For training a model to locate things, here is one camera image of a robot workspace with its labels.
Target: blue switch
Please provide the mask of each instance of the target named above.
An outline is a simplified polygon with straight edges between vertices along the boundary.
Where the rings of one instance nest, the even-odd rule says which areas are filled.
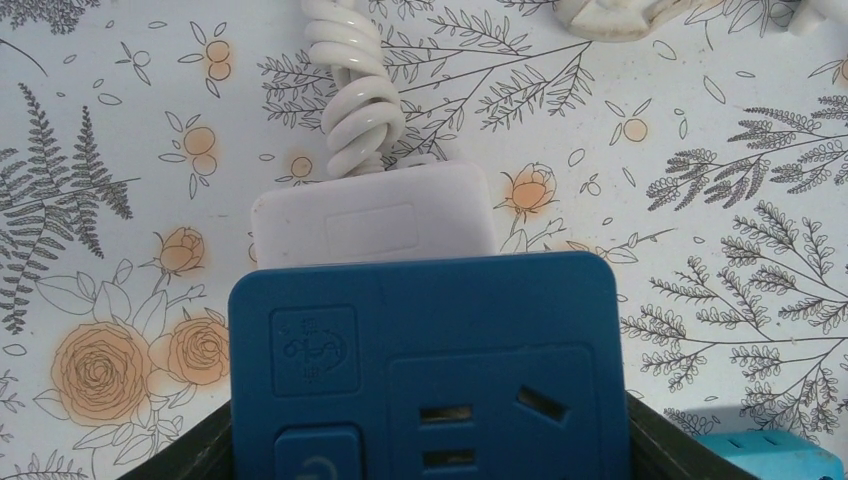
[[[286,430],[274,442],[276,480],[362,480],[359,431],[352,426]]]

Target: white cable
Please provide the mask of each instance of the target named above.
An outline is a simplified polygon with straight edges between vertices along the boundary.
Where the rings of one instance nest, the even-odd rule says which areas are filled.
[[[400,138],[406,117],[400,95],[383,67],[380,32],[353,10],[354,0],[301,0],[311,19],[309,58],[330,66],[338,93],[324,109],[321,127],[335,178],[383,170],[382,154]]]

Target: white floral surface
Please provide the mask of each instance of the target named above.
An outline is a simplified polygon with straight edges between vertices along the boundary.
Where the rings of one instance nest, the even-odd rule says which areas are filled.
[[[117,478],[229,396],[261,192],[325,179],[298,2],[0,0],[0,478]],[[414,152],[489,174],[504,251],[591,250],[627,387],[685,431],[848,459],[848,30],[725,0],[651,37],[550,0],[361,0]]]

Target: blue plastic object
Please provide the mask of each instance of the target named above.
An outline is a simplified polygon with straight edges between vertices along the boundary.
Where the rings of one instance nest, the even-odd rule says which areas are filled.
[[[842,480],[839,457],[789,432],[725,433],[696,439],[761,480]]]
[[[258,271],[230,328],[239,480],[629,478],[597,256]]]

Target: orange rose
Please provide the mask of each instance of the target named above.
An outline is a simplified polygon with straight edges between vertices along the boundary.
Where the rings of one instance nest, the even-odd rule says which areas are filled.
[[[124,423],[147,397],[147,342],[131,327],[80,325],[56,350],[51,376],[71,420]]]
[[[208,317],[186,320],[153,342],[150,359],[175,380],[215,383],[230,374],[229,332]]]
[[[512,180],[512,191],[500,205],[510,206],[519,212],[535,212],[553,201],[556,193],[556,178],[551,167],[541,163],[530,163]]]
[[[203,236],[196,230],[182,227],[162,243],[159,264],[169,273],[186,272],[197,268],[203,252]]]

